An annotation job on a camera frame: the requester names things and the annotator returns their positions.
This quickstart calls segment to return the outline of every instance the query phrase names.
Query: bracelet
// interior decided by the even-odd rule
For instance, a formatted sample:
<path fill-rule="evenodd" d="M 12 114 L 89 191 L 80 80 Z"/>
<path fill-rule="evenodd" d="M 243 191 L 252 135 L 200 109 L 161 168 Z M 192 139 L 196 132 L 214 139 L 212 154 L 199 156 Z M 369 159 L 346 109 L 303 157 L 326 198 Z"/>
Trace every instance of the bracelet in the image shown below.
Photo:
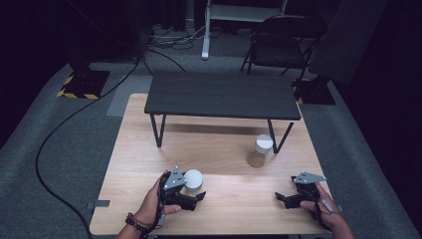
<path fill-rule="evenodd" d="M 149 229 L 149 227 L 151 226 L 151 224 L 145 224 L 145 223 L 138 221 L 135 218 L 133 218 L 133 213 L 131 213 L 131 212 L 127 213 L 127 217 L 124 220 L 124 222 L 126 224 L 133 226 L 136 230 L 140 231 L 141 233 L 146 232 Z"/>

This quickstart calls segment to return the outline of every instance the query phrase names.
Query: chair leg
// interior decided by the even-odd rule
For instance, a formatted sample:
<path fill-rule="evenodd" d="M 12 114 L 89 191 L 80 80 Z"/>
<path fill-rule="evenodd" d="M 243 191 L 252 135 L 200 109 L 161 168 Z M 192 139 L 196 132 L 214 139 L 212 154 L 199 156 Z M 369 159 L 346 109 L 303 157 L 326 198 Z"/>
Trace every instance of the chair leg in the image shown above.
<path fill-rule="evenodd" d="M 284 75 L 290 68 L 286 68 L 284 71 L 280 73 L 280 76 Z"/>
<path fill-rule="evenodd" d="M 243 61 L 242 67 L 240 68 L 241 72 L 243 72 L 243 68 L 245 67 L 245 64 L 248 61 L 248 58 L 250 55 L 251 55 L 251 48 L 249 48 L 248 54 L 246 54 L 245 60 Z"/>
<path fill-rule="evenodd" d="M 252 65 L 252 60 L 249 59 L 248 74 L 247 75 L 251 74 L 251 65 Z"/>
<path fill-rule="evenodd" d="M 304 74 L 305 74 L 305 70 L 306 70 L 307 68 L 303 68 L 302 69 L 302 71 L 301 71 L 301 76 L 299 77 L 299 79 L 303 79 L 304 78 Z"/>

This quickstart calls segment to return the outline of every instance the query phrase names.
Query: dark background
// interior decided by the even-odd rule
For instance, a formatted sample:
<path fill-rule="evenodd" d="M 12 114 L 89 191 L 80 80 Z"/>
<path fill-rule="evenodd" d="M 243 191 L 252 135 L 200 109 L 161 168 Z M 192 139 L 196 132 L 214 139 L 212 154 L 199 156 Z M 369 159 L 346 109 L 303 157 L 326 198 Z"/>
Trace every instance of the dark background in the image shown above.
<path fill-rule="evenodd" d="M 73 2 L 105 32 L 134 47 L 123 1 Z M 159 21 L 156 19 L 159 15 L 150 15 L 153 11 L 148 1 L 138 3 L 141 23 L 148 26 Z M 97 31 L 66 1 L 60 4 L 86 61 L 130 59 L 136 54 L 134 48 L 118 44 Z M 420 9 L 421 3 L 416 0 L 390 0 L 351 84 L 334 82 L 419 233 L 422 232 Z M 1 1 L 0 146 L 47 81 L 68 63 L 60 34 L 45 25 L 40 11 L 43 9 L 35 1 Z"/>

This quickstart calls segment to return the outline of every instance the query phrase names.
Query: wood grain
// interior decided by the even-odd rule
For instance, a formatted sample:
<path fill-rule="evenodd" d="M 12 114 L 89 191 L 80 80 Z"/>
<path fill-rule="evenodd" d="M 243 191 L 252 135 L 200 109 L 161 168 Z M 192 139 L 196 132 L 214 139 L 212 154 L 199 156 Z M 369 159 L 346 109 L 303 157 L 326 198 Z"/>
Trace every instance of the wood grain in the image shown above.
<path fill-rule="evenodd" d="M 207 194 L 195 211 L 167 216 L 164 227 L 153 234 L 326 233 L 306 211 L 286 209 L 274 194 L 297 194 L 291 176 L 303 170 L 323 175 L 302 119 L 296 121 L 280 153 L 270 151 L 264 166 L 255 168 L 247 156 L 257 135 L 269 134 L 265 120 L 167 116 L 163 145 L 158 148 L 144 113 L 145 101 L 144 94 L 129 99 L 99 196 L 110 205 L 96 208 L 92 233 L 117 234 L 127 212 L 136 211 L 161 173 L 176 165 L 182 171 L 201 171 L 201 191 Z M 274 120 L 273 125 L 280 140 L 289 122 Z M 325 182 L 322 186 L 328 190 Z M 184 189 L 182 193 L 197 194 Z"/>

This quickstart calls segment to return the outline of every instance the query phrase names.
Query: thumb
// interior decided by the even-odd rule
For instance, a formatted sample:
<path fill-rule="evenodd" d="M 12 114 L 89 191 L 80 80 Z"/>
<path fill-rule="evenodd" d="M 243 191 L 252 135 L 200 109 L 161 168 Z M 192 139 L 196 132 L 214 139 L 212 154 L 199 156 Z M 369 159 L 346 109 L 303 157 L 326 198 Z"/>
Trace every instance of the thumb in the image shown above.
<path fill-rule="evenodd" d="M 316 205 L 311 201 L 302 201 L 301 208 L 304 208 L 310 211 L 316 211 Z"/>
<path fill-rule="evenodd" d="M 164 206 L 164 214 L 165 215 L 169 215 L 169 214 L 174 214 L 176 212 L 179 212 L 182 210 L 182 207 L 179 205 L 165 205 Z"/>

